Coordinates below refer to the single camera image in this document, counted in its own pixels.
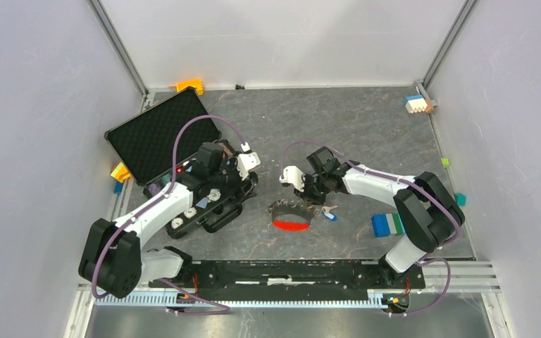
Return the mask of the keyring with blue red tags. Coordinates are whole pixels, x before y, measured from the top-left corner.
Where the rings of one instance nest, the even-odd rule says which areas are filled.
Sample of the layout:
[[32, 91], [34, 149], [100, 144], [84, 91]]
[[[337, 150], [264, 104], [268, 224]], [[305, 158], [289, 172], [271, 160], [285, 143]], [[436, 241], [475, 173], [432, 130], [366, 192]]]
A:
[[333, 213], [336, 206], [317, 206], [304, 201], [279, 199], [269, 204], [265, 213], [271, 218], [271, 223], [279, 230], [286, 232], [307, 231], [313, 220], [324, 217], [336, 221]]

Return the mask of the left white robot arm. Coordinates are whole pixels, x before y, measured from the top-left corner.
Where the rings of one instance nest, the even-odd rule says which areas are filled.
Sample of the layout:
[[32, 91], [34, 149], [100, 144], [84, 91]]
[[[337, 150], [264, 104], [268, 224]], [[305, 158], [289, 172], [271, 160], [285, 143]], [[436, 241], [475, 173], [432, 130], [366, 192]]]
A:
[[144, 253], [144, 245], [159, 231], [180, 239], [203, 228], [214, 233], [243, 211], [255, 196], [259, 156], [247, 144], [233, 151], [220, 143], [203, 143], [195, 156], [175, 171], [173, 182], [135, 210], [93, 222], [78, 266], [91, 282], [95, 297], [126, 297], [138, 284], [168, 278], [176, 287], [188, 285], [190, 256], [167, 246]]

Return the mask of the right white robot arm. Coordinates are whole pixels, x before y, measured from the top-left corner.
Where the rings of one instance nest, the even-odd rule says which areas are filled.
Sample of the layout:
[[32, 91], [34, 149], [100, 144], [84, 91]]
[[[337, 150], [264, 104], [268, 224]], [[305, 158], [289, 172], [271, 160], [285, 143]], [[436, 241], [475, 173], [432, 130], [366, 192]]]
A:
[[313, 173], [285, 175], [297, 196], [322, 205], [332, 192], [364, 196], [396, 208], [405, 233], [380, 259], [378, 276], [387, 287], [399, 286], [407, 270], [438, 247], [459, 236], [466, 217], [453, 195], [432, 172], [404, 176], [340, 161], [322, 146], [307, 156]]

